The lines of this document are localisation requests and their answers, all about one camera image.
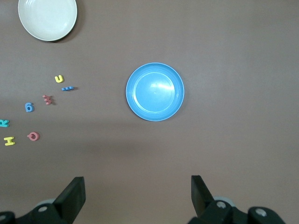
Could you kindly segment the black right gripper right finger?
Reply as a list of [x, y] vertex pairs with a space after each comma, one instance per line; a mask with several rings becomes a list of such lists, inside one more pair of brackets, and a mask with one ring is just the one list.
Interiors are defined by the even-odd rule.
[[191, 199], [196, 212], [191, 224], [246, 224], [247, 214], [223, 199], [215, 200], [200, 175], [191, 177]]

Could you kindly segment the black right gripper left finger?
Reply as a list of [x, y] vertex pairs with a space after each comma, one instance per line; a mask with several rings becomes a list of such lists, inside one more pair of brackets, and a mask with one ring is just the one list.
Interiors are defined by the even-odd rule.
[[85, 180], [75, 177], [52, 203], [33, 209], [31, 219], [35, 224], [72, 224], [85, 203]]

